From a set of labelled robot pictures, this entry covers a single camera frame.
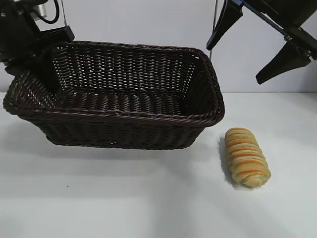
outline white wall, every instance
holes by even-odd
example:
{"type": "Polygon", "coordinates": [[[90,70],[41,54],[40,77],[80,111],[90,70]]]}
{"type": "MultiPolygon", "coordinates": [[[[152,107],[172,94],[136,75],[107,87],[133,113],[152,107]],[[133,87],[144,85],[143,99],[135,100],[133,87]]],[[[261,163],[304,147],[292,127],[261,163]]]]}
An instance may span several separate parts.
{"type": "MultiPolygon", "coordinates": [[[[49,1],[49,18],[54,16],[49,1]]],[[[211,0],[64,0],[77,40],[188,46],[205,50],[211,34],[211,0]]],[[[317,13],[304,28],[317,37],[317,13]]],[[[54,26],[62,26],[63,19],[54,26]]],[[[52,27],[40,23],[41,29],[52,27]]],[[[256,74],[278,53],[283,37],[244,9],[244,17],[214,49],[213,64],[223,92],[317,92],[317,62],[259,86],[256,74]]],[[[0,91],[12,76],[0,68],[0,91]]]]}

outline dark brown wicker basket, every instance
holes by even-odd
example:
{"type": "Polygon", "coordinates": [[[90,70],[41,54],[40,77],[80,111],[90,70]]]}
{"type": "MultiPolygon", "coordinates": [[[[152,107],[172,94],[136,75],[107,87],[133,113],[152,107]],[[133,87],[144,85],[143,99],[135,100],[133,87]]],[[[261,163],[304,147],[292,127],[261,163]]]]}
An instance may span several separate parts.
{"type": "Polygon", "coordinates": [[[56,93],[26,71],[3,106],[54,144],[185,148],[224,116],[212,64],[197,49],[73,42],[53,62],[56,93]]]}

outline bread roll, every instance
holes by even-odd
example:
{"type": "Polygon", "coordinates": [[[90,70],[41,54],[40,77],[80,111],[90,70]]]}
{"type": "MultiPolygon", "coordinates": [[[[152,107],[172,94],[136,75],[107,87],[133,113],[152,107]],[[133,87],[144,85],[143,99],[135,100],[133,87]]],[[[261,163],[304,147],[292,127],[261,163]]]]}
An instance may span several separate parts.
{"type": "Polygon", "coordinates": [[[229,170],[236,183],[256,188],[269,180],[268,164],[255,136],[248,129],[230,129],[225,143],[229,170]]]}

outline metal rod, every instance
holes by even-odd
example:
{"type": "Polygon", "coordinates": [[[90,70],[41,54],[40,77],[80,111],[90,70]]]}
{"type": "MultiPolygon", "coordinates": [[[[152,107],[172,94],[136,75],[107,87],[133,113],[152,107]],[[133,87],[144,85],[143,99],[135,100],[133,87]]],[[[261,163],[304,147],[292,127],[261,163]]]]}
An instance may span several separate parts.
{"type": "Polygon", "coordinates": [[[64,2],[61,0],[61,7],[63,8],[63,15],[64,15],[64,24],[67,26],[67,21],[66,21],[66,15],[65,15],[65,9],[64,9],[64,2]]]}
{"type": "MultiPolygon", "coordinates": [[[[218,0],[216,0],[216,3],[214,5],[214,15],[213,15],[213,25],[212,25],[212,33],[214,33],[214,29],[216,28],[217,24],[217,12],[218,12],[218,0]]],[[[209,59],[212,58],[212,49],[210,50],[209,59]]]]}

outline basket rim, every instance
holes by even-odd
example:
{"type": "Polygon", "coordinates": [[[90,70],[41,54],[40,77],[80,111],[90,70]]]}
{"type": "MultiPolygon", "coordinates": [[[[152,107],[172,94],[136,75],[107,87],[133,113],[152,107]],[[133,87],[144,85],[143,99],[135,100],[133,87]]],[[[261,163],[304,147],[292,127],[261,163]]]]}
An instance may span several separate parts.
{"type": "MultiPolygon", "coordinates": [[[[192,54],[193,56],[199,56],[200,60],[203,60],[204,64],[211,66],[212,64],[208,56],[201,50],[189,47],[178,47],[178,46],[152,46],[152,45],[131,45],[123,43],[107,43],[107,42],[91,42],[91,41],[74,41],[72,43],[65,43],[59,47],[71,47],[76,45],[100,45],[101,47],[122,47],[125,49],[139,48],[143,51],[173,51],[178,50],[185,54],[192,54]]],[[[23,76],[28,77],[32,74],[30,71],[26,71],[23,76]]],[[[18,92],[14,89],[14,82],[20,83],[21,78],[14,79],[11,83],[9,90],[3,99],[3,107],[7,112],[18,115],[22,119],[26,120],[67,120],[71,121],[91,121],[91,122],[109,122],[114,123],[118,120],[120,122],[127,123],[139,123],[139,124],[158,124],[158,125],[173,125],[182,127],[209,127],[217,124],[224,117],[225,109],[224,102],[221,93],[215,93],[217,100],[214,102],[214,106],[211,111],[200,115],[161,115],[161,114],[150,114],[146,112],[126,112],[119,110],[83,110],[83,109],[66,109],[66,108],[50,108],[50,109],[39,109],[32,106],[18,103],[16,97],[18,92]]],[[[218,85],[214,85],[215,91],[220,91],[218,85]]]]}

